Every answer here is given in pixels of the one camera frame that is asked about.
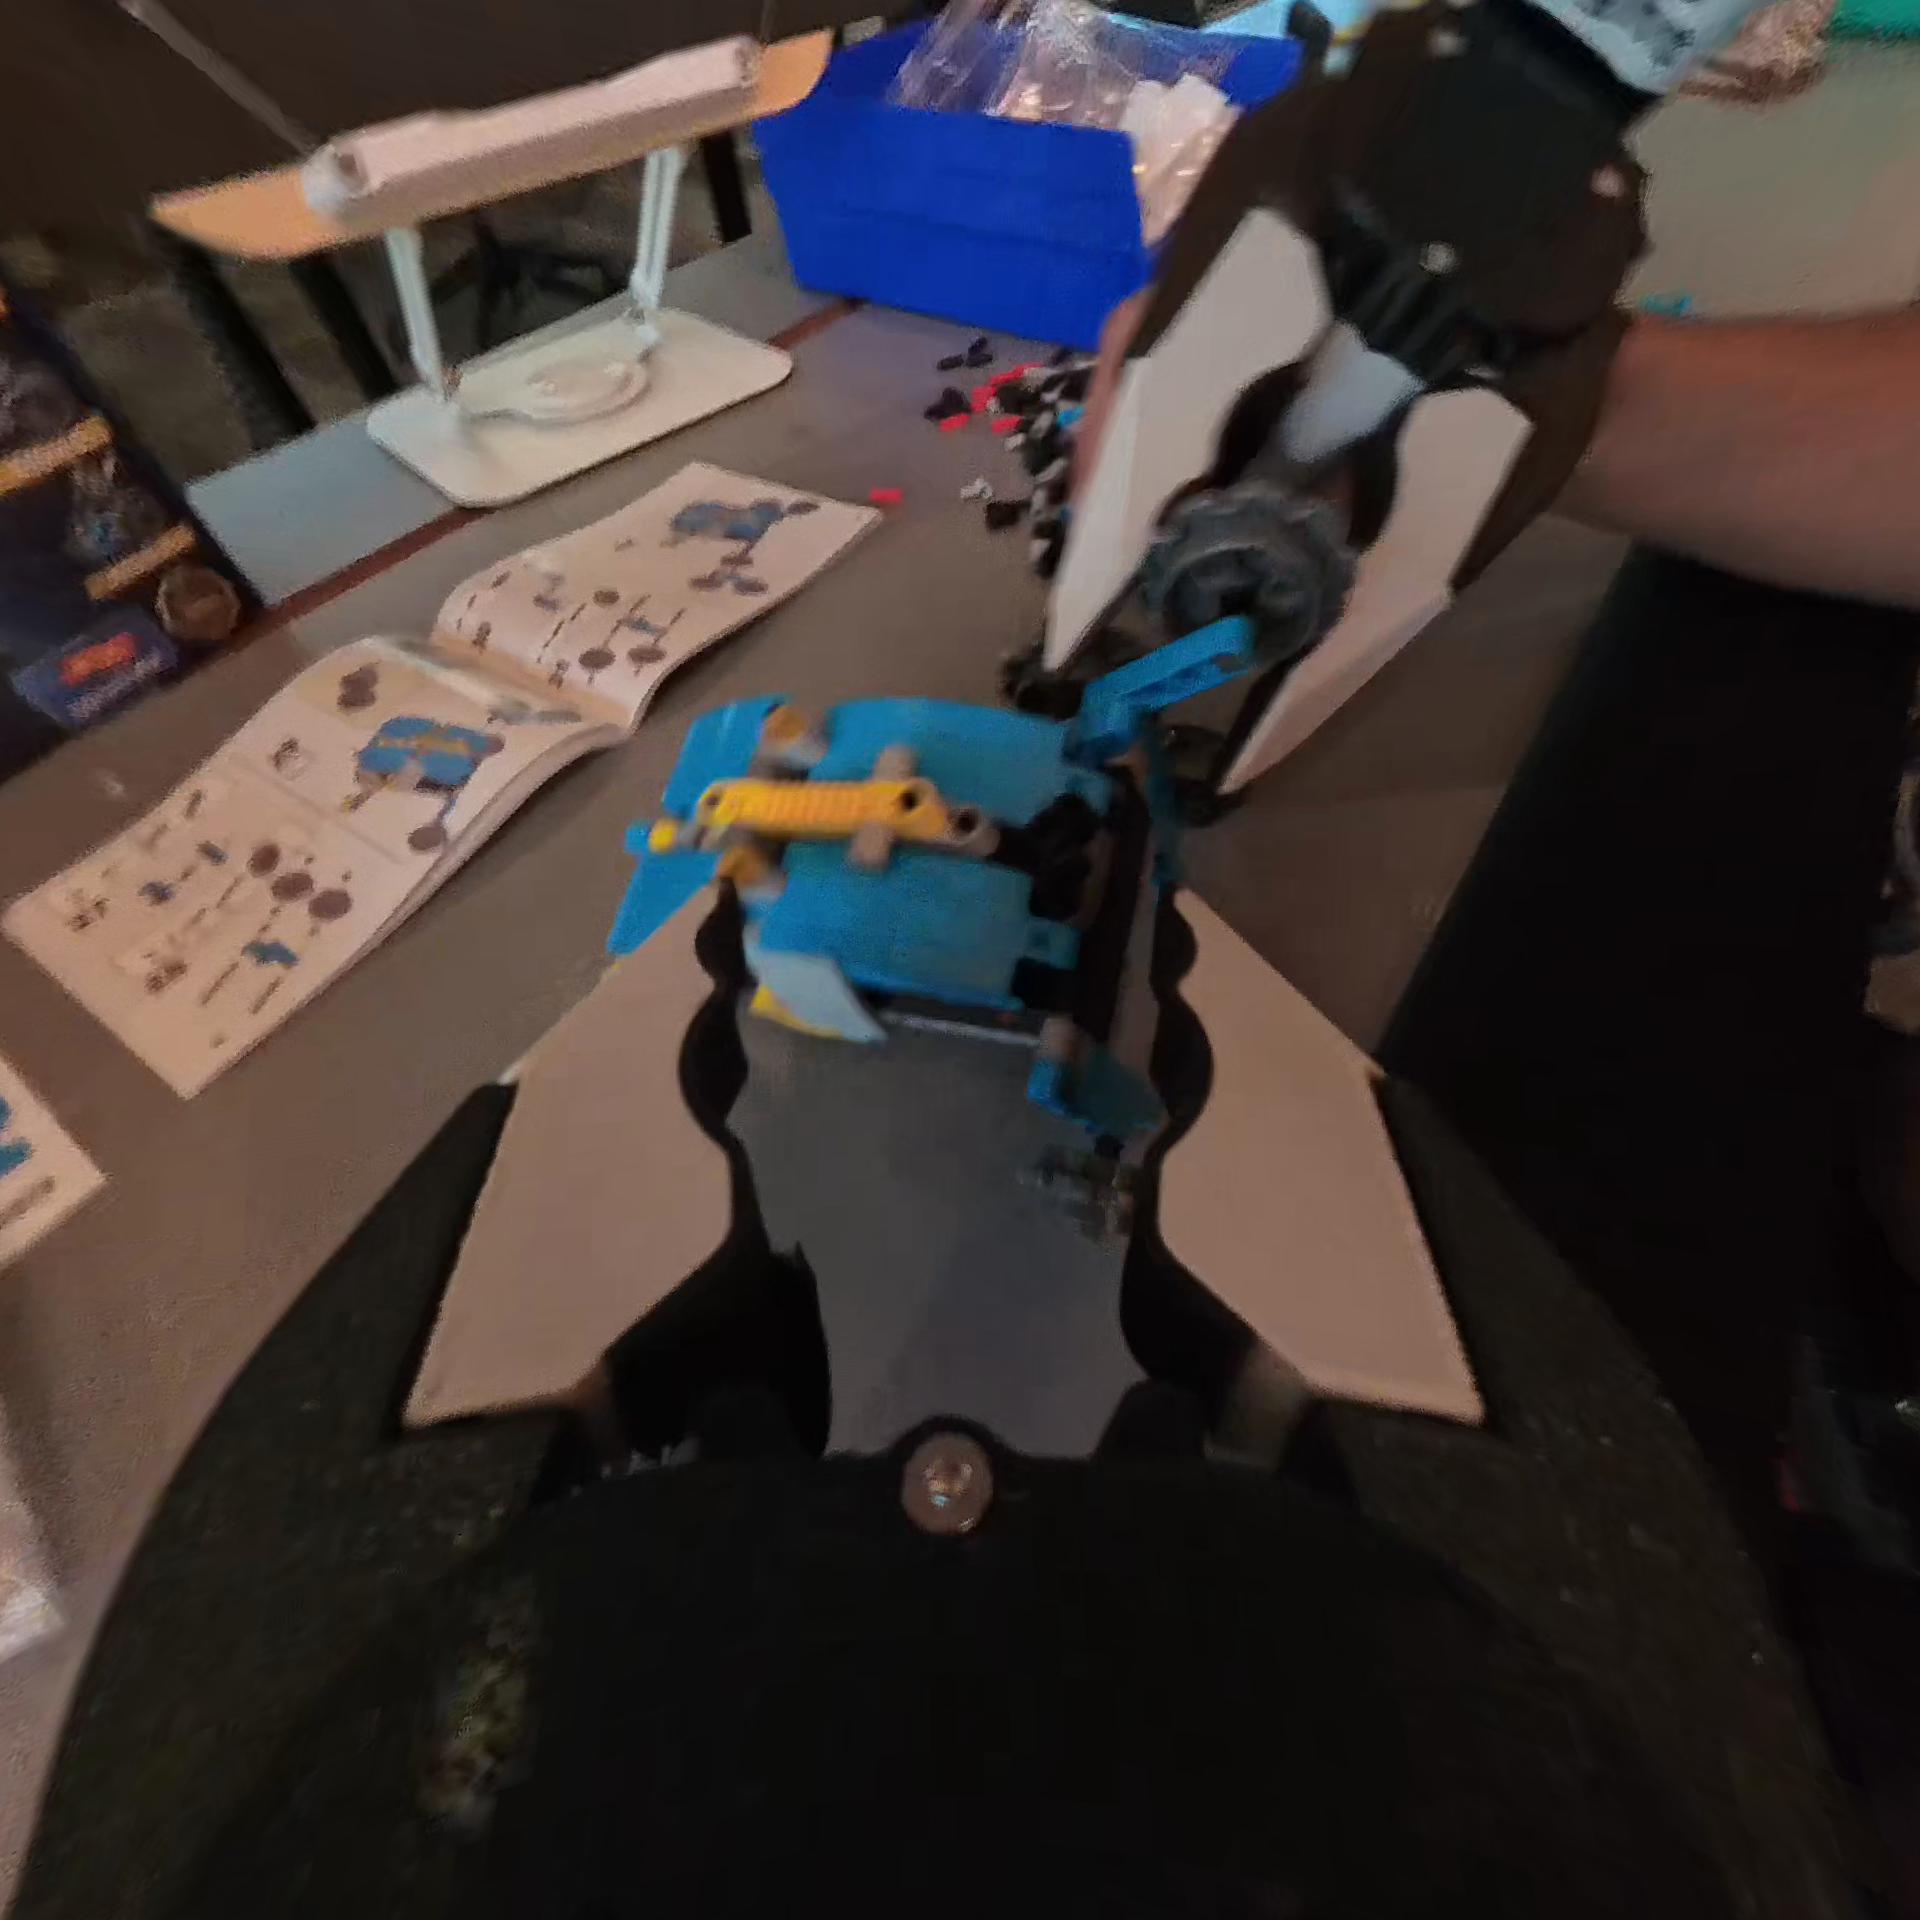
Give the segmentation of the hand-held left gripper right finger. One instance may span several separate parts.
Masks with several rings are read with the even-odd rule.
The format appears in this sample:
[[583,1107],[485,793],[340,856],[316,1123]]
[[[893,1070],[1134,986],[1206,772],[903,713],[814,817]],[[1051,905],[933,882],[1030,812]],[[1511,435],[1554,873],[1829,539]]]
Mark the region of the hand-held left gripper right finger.
[[1198,894],[1144,973],[1163,1123],[1135,1174],[1119,1330],[1218,1422],[1247,1386],[1480,1426],[1468,1344],[1376,1064]]

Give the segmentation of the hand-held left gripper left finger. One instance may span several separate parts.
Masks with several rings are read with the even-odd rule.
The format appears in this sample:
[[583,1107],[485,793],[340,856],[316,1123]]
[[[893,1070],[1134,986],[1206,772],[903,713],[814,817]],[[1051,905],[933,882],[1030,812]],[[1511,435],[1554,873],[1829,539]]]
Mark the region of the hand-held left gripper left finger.
[[728,1123],[744,918],[699,884],[525,1057],[403,1406],[410,1430],[556,1409],[691,1433],[764,1389],[830,1429],[818,1283],[780,1252]]

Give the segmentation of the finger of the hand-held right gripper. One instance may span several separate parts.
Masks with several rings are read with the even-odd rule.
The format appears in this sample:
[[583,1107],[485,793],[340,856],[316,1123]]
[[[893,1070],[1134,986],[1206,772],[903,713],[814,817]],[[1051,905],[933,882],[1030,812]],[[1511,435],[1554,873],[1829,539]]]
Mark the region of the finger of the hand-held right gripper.
[[1061,673],[1134,580],[1165,506],[1200,480],[1242,396],[1320,342],[1330,302],[1312,240],[1247,210],[1159,339],[1119,373],[1064,526],[1042,666]]
[[1528,421],[1495,392],[1418,400],[1398,435],[1398,482],[1349,602],[1279,683],[1216,790],[1234,795],[1295,753],[1454,603],[1454,580],[1498,500]]

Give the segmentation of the blue brick-built toy model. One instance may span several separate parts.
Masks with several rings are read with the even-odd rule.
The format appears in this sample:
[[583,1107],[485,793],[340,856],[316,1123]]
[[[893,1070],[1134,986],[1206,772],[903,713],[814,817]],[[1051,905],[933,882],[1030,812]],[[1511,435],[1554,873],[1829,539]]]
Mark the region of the blue brick-built toy model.
[[734,889],[758,1002],[818,1035],[879,1019],[1114,1041],[1144,894],[1151,725],[1104,683],[1069,718],[931,698],[698,718],[626,835],[607,953]]

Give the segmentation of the person's right forearm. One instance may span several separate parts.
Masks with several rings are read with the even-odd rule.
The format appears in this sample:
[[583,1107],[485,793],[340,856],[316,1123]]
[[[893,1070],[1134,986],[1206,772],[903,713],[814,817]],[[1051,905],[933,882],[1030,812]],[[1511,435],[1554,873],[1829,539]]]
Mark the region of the person's right forearm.
[[1758,586],[1917,610],[1917,312],[1630,322],[1557,510]]

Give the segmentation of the white desk lamp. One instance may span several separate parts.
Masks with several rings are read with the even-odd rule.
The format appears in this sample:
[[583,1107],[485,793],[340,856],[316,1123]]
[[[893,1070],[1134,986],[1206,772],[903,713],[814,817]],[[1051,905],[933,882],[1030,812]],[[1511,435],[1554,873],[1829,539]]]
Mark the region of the white desk lamp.
[[[477,112],[418,112],[335,134],[300,169],[306,203],[376,230],[415,384],[368,410],[368,438],[468,512],[511,506],[685,426],[667,421],[666,253],[685,152],[754,120],[773,48],[709,40],[607,80]],[[424,274],[422,226],[639,160],[632,266],[607,315],[549,342],[455,366]]]

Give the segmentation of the pile of small building pieces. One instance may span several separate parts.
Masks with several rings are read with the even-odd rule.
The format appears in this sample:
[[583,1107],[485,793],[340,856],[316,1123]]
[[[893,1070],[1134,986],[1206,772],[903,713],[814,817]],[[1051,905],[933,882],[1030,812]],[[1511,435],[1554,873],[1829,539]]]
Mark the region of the pile of small building pieces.
[[980,334],[936,362],[942,382],[914,411],[924,435],[952,451],[944,492],[982,536],[1020,541],[1045,586],[1064,555],[1095,370],[1095,357],[1072,347],[1002,362]]

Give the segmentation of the blue plastic bin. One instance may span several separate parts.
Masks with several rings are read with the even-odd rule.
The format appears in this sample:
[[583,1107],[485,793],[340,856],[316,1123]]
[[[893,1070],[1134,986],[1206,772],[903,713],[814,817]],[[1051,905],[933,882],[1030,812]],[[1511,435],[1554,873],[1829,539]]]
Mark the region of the blue plastic bin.
[[[1165,245],[1140,237],[1127,145],[891,108],[886,84],[931,21],[842,46],[800,106],[757,123],[794,274],[818,293],[1091,347]],[[1242,58],[1234,123],[1302,72],[1295,40],[1259,37],[1293,61]]]

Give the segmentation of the clear plastic bags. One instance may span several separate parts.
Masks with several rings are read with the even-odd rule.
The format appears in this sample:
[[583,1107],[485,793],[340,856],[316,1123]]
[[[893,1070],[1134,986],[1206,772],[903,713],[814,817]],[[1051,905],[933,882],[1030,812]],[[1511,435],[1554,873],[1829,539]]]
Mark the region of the clear plastic bags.
[[1242,58],[1293,61],[1283,40],[1202,33],[1091,2],[950,2],[890,80],[891,108],[1115,132],[1142,245],[1179,221],[1242,116]]

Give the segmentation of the open instruction booklet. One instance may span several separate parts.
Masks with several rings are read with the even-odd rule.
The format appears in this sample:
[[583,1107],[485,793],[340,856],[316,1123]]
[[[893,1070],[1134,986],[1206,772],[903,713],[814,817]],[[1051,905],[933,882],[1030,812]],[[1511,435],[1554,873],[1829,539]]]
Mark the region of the open instruction booklet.
[[877,521],[871,504],[685,465],[480,568],[428,636],[310,664],[155,810],[13,900],[5,932],[194,1097],[542,784],[631,739],[676,669]]

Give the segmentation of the blue sticker sheet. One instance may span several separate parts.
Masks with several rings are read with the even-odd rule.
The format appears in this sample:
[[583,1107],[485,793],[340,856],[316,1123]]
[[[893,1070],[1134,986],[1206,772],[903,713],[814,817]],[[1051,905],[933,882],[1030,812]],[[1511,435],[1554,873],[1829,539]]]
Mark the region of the blue sticker sheet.
[[77,1214],[107,1180],[36,1088],[2,1061],[2,1268]]

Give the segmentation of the large bubble wrap bag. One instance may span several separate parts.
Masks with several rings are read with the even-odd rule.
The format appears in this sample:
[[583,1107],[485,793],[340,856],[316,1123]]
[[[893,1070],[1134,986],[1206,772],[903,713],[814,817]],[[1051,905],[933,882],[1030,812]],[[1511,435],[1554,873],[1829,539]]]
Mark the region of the large bubble wrap bag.
[[27,1500],[8,1440],[2,1440],[2,1665],[63,1628],[55,1563]]

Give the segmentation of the blue toy robot kit box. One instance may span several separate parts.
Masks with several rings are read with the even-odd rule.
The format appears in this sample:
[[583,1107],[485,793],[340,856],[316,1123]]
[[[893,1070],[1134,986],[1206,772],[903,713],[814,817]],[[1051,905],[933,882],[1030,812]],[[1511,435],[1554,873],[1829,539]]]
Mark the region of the blue toy robot kit box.
[[2,780],[179,683],[248,577],[18,288],[2,286]]

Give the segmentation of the wooden side table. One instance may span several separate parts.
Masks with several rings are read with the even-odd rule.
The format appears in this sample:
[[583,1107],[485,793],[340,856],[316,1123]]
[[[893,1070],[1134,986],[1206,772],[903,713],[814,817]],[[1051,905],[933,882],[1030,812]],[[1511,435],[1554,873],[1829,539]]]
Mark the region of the wooden side table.
[[710,40],[515,104],[338,132],[280,166],[160,196],[150,214],[212,253],[312,256],[786,112],[818,86],[830,56],[830,30]]

